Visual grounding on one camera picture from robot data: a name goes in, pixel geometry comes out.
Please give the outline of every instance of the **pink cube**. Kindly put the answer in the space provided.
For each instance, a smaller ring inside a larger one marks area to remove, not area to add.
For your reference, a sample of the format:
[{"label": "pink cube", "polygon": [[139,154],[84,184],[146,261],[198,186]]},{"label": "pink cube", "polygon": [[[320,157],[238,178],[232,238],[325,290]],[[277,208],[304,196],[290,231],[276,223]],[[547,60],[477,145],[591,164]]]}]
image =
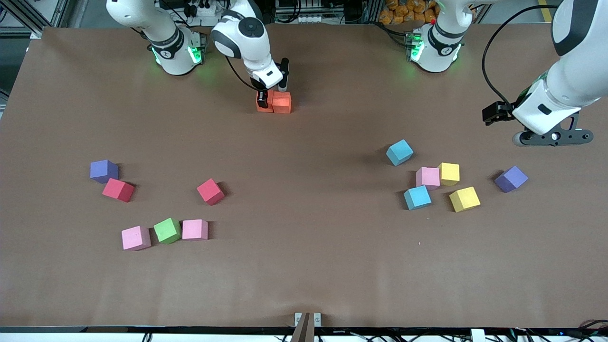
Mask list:
[{"label": "pink cube", "polygon": [[138,251],[151,245],[147,228],[137,226],[122,231],[122,249],[125,251]]},{"label": "pink cube", "polygon": [[416,171],[416,187],[426,186],[427,190],[435,190],[439,187],[439,169],[436,167],[421,167]]},{"label": "pink cube", "polygon": [[196,188],[196,190],[198,190],[198,193],[201,194],[202,199],[210,206],[224,198],[224,193],[219,189],[219,186],[213,179],[202,183]]},{"label": "pink cube", "polygon": [[103,188],[103,195],[115,198],[123,202],[129,202],[135,191],[135,187],[123,181],[110,178],[106,187]]},{"label": "pink cube", "polygon": [[209,224],[205,220],[184,220],[182,223],[182,239],[207,240]]}]

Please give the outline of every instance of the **light blue cube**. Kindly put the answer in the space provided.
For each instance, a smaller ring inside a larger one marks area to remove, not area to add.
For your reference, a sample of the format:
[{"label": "light blue cube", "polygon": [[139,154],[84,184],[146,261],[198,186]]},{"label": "light blue cube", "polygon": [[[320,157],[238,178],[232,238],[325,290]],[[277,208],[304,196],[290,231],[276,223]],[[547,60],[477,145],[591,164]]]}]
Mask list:
[{"label": "light blue cube", "polygon": [[101,184],[106,184],[110,178],[118,179],[118,165],[109,160],[94,161],[91,163],[89,177]]},{"label": "light blue cube", "polygon": [[407,208],[410,210],[424,208],[430,204],[429,191],[426,186],[413,187],[405,192]]},{"label": "light blue cube", "polygon": [[410,145],[408,145],[405,140],[395,143],[389,147],[388,151],[386,151],[386,155],[389,157],[390,162],[392,162],[394,166],[397,166],[410,159],[412,154],[414,154],[414,150],[412,150]]}]

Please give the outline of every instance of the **yellow tape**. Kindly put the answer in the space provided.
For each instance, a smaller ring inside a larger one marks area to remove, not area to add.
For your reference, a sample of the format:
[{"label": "yellow tape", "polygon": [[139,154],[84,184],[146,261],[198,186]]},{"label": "yellow tape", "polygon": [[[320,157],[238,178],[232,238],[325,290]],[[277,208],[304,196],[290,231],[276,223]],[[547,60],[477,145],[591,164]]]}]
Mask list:
[{"label": "yellow tape", "polygon": [[[546,5],[547,0],[538,0],[538,4]],[[541,9],[541,12],[542,12],[542,17],[545,20],[545,23],[550,23],[553,20],[553,18],[551,17],[551,12],[549,12],[549,9]]]}]

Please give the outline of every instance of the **red cube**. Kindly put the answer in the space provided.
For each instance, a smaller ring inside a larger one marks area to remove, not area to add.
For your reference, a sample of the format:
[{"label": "red cube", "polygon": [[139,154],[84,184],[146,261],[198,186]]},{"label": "red cube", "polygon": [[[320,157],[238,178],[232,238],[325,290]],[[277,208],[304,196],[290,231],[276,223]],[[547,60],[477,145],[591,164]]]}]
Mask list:
[{"label": "red cube", "polygon": [[129,202],[135,187],[123,181],[110,178],[106,187],[103,188],[103,195],[115,198],[123,202]]},{"label": "red cube", "polygon": [[224,198],[224,193],[213,179],[202,183],[196,188],[196,190],[198,190],[198,193],[201,194],[202,199],[210,206]]}]

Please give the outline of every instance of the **green cube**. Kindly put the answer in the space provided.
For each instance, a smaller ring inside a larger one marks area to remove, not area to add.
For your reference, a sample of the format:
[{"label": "green cube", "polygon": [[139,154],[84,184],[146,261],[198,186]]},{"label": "green cube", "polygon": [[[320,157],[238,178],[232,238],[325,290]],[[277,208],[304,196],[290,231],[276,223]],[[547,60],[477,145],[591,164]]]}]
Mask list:
[{"label": "green cube", "polygon": [[182,237],[182,228],[179,226],[179,222],[174,218],[168,218],[163,222],[156,223],[154,225],[154,231],[158,236],[158,241],[167,245]]}]

